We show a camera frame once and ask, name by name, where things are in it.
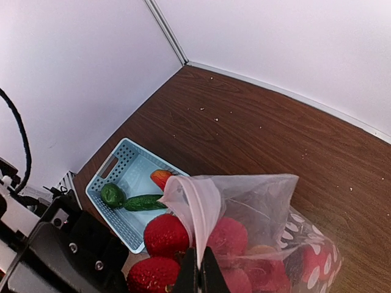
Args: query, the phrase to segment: transparent plastic bag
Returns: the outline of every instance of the transparent plastic bag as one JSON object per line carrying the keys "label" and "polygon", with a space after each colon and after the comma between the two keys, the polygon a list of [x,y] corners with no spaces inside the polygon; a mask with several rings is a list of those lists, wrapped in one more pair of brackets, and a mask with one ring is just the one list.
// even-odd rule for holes
{"label": "transparent plastic bag", "polygon": [[294,175],[172,176],[160,199],[185,226],[200,267],[210,246],[231,293],[328,291],[335,245],[290,207]]}

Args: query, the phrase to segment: black cable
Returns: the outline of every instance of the black cable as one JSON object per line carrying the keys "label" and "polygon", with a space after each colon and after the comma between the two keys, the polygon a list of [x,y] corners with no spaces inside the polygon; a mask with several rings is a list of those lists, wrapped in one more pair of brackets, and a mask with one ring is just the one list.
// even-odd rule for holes
{"label": "black cable", "polygon": [[15,117],[15,120],[18,123],[19,132],[22,135],[24,152],[26,153],[26,172],[24,173],[24,178],[23,178],[22,182],[20,182],[20,184],[15,188],[15,193],[18,194],[19,192],[21,192],[22,189],[24,189],[26,187],[27,182],[29,181],[29,178],[30,178],[30,174],[31,174],[32,159],[31,159],[30,145],[29,145],[29,141],[27,139],[26,130],[25,130],[23,122],[22,122],[22,117],[20,117],[18,109],[15,107],[15,105],[12,103],[10,98],[7,96],[7,94],[2,89],[0,89],[0,96],[3,98],[3,100],[10,107],[10,109],[13,113],[13,116]]}

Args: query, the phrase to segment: wall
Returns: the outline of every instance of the wall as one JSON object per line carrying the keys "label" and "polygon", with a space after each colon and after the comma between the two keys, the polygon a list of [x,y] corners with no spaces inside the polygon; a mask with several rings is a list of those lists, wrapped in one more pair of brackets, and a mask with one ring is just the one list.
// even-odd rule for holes
{"label": "wall", "polygon": [[297,93],[391,136],[390,1],[157,2],[189,60]]}
{"label": "wall", "polygon": [[[2,0],[0,87],[24,120],[30,185],[79,171],[180,66],[143,1]],[[24,173],[21,138],[1,99],[0,156]]]}

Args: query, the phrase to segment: basket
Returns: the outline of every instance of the basket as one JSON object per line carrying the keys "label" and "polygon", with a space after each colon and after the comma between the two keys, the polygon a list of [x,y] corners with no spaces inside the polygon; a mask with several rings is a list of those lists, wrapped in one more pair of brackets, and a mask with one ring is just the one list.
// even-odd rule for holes
{"label": "basket", "polygon": [[86,187],[86,194],[93,205],[133,253],[140,253],[144,249],[143,235],[148,222],[166,210],[130,212],[126,209],[111,209],[102,202],[100,192],[105,184],[114,183],[125,192],[127,198],[143,194],[163,194],[150,179],[150,175],[157,169],[188,176],[130,139],[123,139]]}

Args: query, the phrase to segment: wood grain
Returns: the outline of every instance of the wood grain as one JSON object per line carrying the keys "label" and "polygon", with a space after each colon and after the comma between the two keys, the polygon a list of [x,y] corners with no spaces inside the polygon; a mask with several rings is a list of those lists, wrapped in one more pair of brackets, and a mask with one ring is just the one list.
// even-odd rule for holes
{"label": "wood grain", "polygon": [[385,142],[281,94],[184,67],[76,177],[82,205],[97,217],[84,189],[123,137],[191,175],[299,175],[292,206],[345,257],[331,292],[391,292],[391,146]]}

